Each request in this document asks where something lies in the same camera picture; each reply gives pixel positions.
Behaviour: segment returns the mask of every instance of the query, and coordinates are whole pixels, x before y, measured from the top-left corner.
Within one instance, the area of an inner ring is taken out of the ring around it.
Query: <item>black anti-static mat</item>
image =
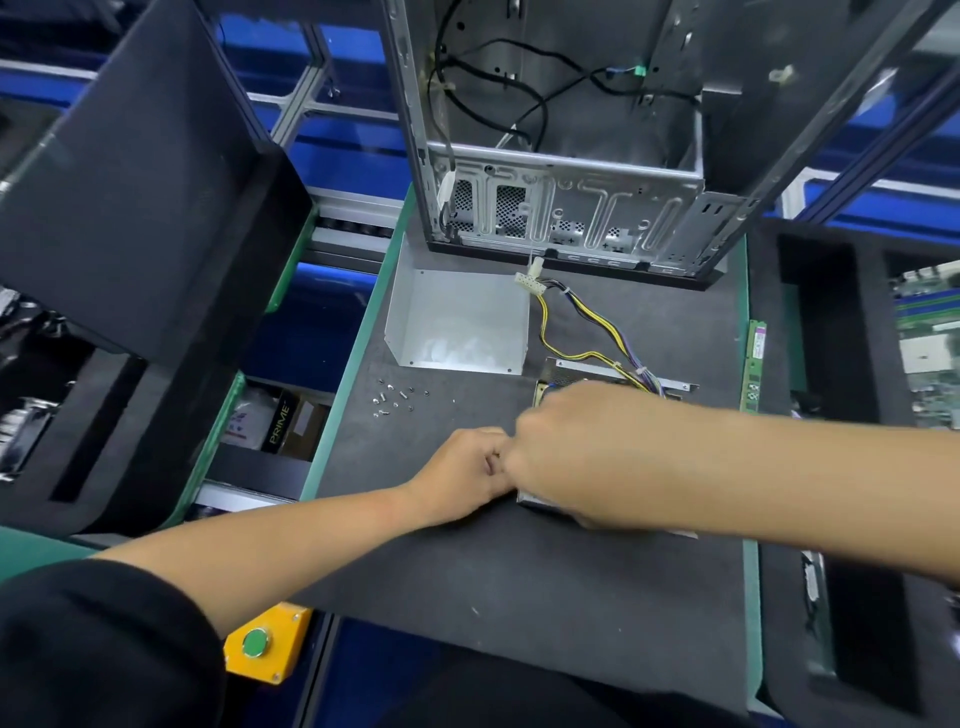
[[[414,216],[411,237],[418,230]],[[514,271],[502,263],[434,255],[437,267]],[[707,292],[561,278],[623,328],[655,372],[699,383],[692,399],[737,406],[744,344],[738,340],[736,275]],[[609,346],[603,332],[568,305],[554,309],[550,335],[556,346]],[[546,356],[533,328],[539,317],[531,316],[524,375],[496,376],[398,367],[383,342],[386,313],[384,303],[320,497],[396,485],[454,428],[512,429],[533,397]],[[375,419],[379,378],[413,386],[415,411]],[[697,444],[681,440],[677,447]],[[743,590],[742,545],[735,539],[586,531],[504,500],[465,522],[384,546],[307,589],[297,602],[635,691],[685,692],[743,713]]]

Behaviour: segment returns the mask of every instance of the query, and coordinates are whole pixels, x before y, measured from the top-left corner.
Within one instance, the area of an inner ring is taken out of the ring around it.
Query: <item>wire bundle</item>
[[[550,317],[550,308],[547,305],[546,299],[543,296],[537,296],[537,300],[540,302],[540,309],[543,312],[543,318],[540,322],[540,342],[552,353],[556,354],[561,359],[569,359],[571,361],[583,361],[584,359],[597,359],[598,361],[603,362],[608,367],[618,372],[621,376],[626,378],[631,384],[636,388],[642,389],[651,394],[659,395],[665,397],[663,392],[663,387],[660,385],[660,380],[657,379],[653,372],[647,369],[640,362],[639,357],[636,356],[634,350],[630,346],[630,342],[627,341],[627,338],[620,333],[620,330],[612,324],[608,319],[604,318],[600,314],[593,311],[589,306],[587,306],[580,298],[570,290],[569,286],[564,285],[556,279],[537,279],[538,283],[542,283],[550,288],[557,288],[561,293],[566,296],[566,298],[573,304],[573,307],[576,309],[583,318],[587,319],[593,324],[596,324],[607,334],[615,343],[616,347],[623,353],[629,360],[631,365],[634,367],[634,371],[628,372],[619,362],[613,361],[609,357],[605,356],[601,352],[590,351],[583,352],[578,354],[568,354],[563,353],[560,350],[553,347],[551,344],[547,343],[546,340],[546,325],[547,320]]]
[[[527,142],[527,145],[530,146],[534,152],[538,152],[540,150],[540,145],[543,143],[543,138],[546,136],[547,125],[549,124],[549,111],[547,110],[547,102],[557,98],[561,94],[567,93],[571,88],[573,88],[574,86],[578,85],[583,81],[590,81],[590,83],[594,85],[597,89],[599,89],[601,92],[611,96],[644,96],[649,94],[652,96],[666,96],[671,98],[683,99],[693,104],[694,106],[699,105],[699,101],[695,96],[690,96],[687,94],[679,93],[677,91],[670,91],[670,90],[664,90],[664,89],[647,90],[643,88],[642,84],[640,87],[632,88],[632,89],[611,88],[610,86],[607,86],[604,83],[602,83],[596,77],[602,73],[608,74],[608,75],[611,73],[615,73],[617,75],[631,75],[631,72],[634,69],[633,68],[615,69],[611,66],[604,66],[602,68],[596,68],[592,71],[588,71],[582,65],[572,60],[570,57],[565,56],[562,53],[557,53],[555,51],[544,51],[538,48],[537,46],[530,45],[529,43],[524,43],[519,40],[513,40],[511,38],[497,37],[491,40],[487,40],[481,43],[480,45],[474,48],[471,48],[465,53],[461,54],[460,57],[449,54],[446,52],[446,48],[444,46],[444,38],[446,36],[446,30],[450,25],[450,21],[453,19],[454,13],[457,12],[457,9],[460,7],[462,3],[463,3],[463,0],[453,0],[453,2],[450,3],[449,7],[446,9],[446,12],[444,13],[444,17],[441,19],[440,27],[438,28],[438,31],[437,31],[437,37],[434,42],[434,67],[433,67],[433,70],[430,72],[430,76],[427,79],[427,85],[426,85],[427,86],[426,88],[427,105],[430,111],[430,119],[431,119],[431,122],[433,123],[433,126],[437,129],[438,133],[440,134],[444,142],[444,145],[446,146],[447,154],[450,157],[451,169],[455,168],[455,164],[456,164],[453,158],[452,144],[450,143],[450,138],[448,134],[443,129],[440,128],[439,124],[437,124],[436,117],[434,116],[433,104],[430,101],[430,94],[431,94],[431,89],[433,86],[433,80],[435,76],[440,81],[441,87],[444,91],[444,95],[446,96],[447,99],[450,100],[450,103],[453,104],[453,106],[455,106],[457,109],[462,111],[464,114],[469,116],[471,119],[473,119],[477,123],[482,124],[483,126],[488,127],[489,129],[493,129],[497,132],[503,132],[506,135],[504,137],[504,141],[506,139],[509,139],[510,136],[518,136],[522,138]],[[538,56],[556,59],[557,61],[560,61],[567,67],[576,71],[579,74],[579,76],[573,79],[572,81],[569,81],[566,84],[561,85],[559,88],[551,91],[546,96],[542,96],[534,88],[530,87],[529,85],[525,84],[522,81],[517,81],[516,79],[511,79],[507,76],[497,76],[492,73],[487,73],[486,71],[483,71],[477,68],[476,66],[471,65],[470,63],[467,63],[466,61],[463,60],[463,56],[476,53],[477,51],[480,51],[495,43],[507,43],[509,45],[514,45],[517,48],[521,48],[530,53],[537,54]],[[447,68],[459,68],[460,70],[469,73],[471,76],[474,76],[475,78],[482,79],[484,81],[490,81],[495,84],[506,85],[512,88],[516,88],[526,93],[536,103],[532,107],[530,107],[528,110],[523,112],[519,116],[519,118],[510,126],[500,124],[496,121],[493,121],[487,118],[486,116],[483,116],[482,114],[478,113],[474,109],[471,109],[466,104],[464,104],[460,98],[457,97],[456,93],[449,87],[449,84],[447,83],[446,77],[444,75],[444,71]],[[537,134],[536,141],[534,141],[531,138],[531,135],[529,135],[525,131],[520,130],[518,126],[530,114],[532,114],[537,109],[540,109],[540,132]]]

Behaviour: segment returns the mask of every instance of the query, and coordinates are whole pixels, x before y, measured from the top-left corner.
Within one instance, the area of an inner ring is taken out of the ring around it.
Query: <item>label sticker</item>
[[[306,432],[306,426],[309,424],[312,414],[313,405],[308,401],[304,402],[297,416],[297,422],[294,424],[294,434],[302,437],[303,433]]]
[[[754,359],[763,358],[763,348],[767,343],[767,327],[756,327],[754,331]]]

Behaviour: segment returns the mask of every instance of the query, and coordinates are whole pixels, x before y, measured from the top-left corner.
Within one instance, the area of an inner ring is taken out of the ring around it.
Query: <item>green circuit board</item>
[[[960,288],[930,275],[921,279],[924,286],[916,274],[894,286],[913,412],[919,427],[960,429]]]

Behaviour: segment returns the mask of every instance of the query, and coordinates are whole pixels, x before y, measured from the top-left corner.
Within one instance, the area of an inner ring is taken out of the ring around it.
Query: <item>hand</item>
[[[592,524],[660,526],[683,507],[665,452],[707,412],[631,387],[580,382],[516,421],[503,453],[514,485]]]
[[[513,490],[500,466],[510,437],[500,427],[458,429],[410,482],[400,486],[413,501],[421,526],[458,521]]]

